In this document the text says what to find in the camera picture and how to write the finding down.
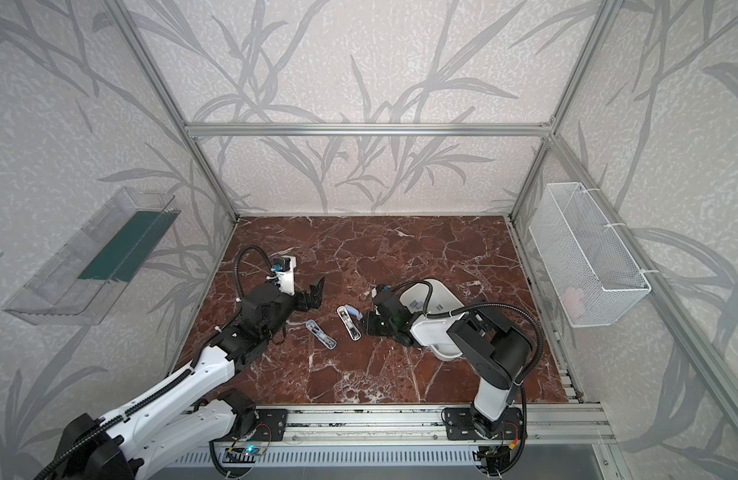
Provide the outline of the blue stapler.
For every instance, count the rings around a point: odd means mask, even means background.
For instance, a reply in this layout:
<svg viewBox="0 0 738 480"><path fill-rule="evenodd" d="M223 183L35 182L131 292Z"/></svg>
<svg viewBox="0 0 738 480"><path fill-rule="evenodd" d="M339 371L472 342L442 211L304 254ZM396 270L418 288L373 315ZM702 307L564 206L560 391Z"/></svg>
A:
<svg viewBox="0 0 738 480"><path fill-rule="evenodd" d="M327 349L333 350L337 346L337 342L335 339L333 339L331 336L326 334L321 327L314 321L314 320L307 320L306 321L306 328L307 330L313 334L316 339L324 345Z"/></svg>
<svg viewBox="0 0 738 480"><path fill-rule="evenodd" d="M352 307L352 306L350 305L339 306L336 310L337 315L342 321L343 325L345 326L350 338L353 341L358 341L361 339L361 332L356 325L356 321L360 319L356 319L355 317L351 316L348 313L346 307Z"/></svg>
<svg viewBox="0 0 738 480"><path fill-rule="evenodd" d="M355 309L353 307L346 307L346 309L347 309L348 313L351 316L355 317L356 319L362 319L363 318L363 315L362 315L362 313L359 310L357 310L357 309Z"/></svg>

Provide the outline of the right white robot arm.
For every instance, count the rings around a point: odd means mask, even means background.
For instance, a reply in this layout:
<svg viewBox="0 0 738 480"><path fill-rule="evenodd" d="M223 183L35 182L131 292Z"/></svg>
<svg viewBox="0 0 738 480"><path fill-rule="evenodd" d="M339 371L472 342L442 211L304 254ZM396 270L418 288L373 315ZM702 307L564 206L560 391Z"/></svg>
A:
<svg viewBox="0 0 738 480"><path fill-rule="evenodd" d="M371 301L364 316L368 335L428 349L443 362L464 359L471 365L480 377L471 411L483 427L503 420L542 356L540 339L523 333L503 312L513 311L528 322L531 315L499 302L466 305L435 279L376 286Z"/></svg>

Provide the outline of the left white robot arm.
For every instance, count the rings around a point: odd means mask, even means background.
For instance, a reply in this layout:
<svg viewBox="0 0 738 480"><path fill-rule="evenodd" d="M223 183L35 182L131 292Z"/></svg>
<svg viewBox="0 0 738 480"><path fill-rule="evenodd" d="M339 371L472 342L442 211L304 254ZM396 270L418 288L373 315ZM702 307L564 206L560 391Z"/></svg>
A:
<svg viewBox="0 0 738 480"><path fill-rule="evenodd" d="M189 408L259 358L290 315L319 308L324 283L287 292L269 279L252 289L183 367L97 419L82 414L71 421L37 478L148 479L203 443L254 431L254 403L235 389Z"/></svg>

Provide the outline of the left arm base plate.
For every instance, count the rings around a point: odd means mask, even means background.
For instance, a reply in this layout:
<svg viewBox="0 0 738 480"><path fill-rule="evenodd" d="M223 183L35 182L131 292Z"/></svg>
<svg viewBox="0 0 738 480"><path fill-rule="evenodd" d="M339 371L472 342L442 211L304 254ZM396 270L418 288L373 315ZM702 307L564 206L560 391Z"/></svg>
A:
<svg viewBox="0 0 738 480"><path fill-rule="evenodd" d="M222 437L223 441L282 442L287 427L288 410L263 408L241 414Z"/></svg>

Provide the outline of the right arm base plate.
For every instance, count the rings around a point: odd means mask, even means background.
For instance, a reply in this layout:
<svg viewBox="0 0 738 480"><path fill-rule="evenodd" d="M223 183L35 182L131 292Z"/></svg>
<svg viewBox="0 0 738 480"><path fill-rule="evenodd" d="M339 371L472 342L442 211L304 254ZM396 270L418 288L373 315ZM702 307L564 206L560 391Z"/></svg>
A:
<svg viewBox="0 0 738 480"><path fill-rule="evenodd" d="M488 420L472 407L447 407L441 413L448 440L508 441L522 440L525 434L523 411L507 407L495 421Z"/></svg>

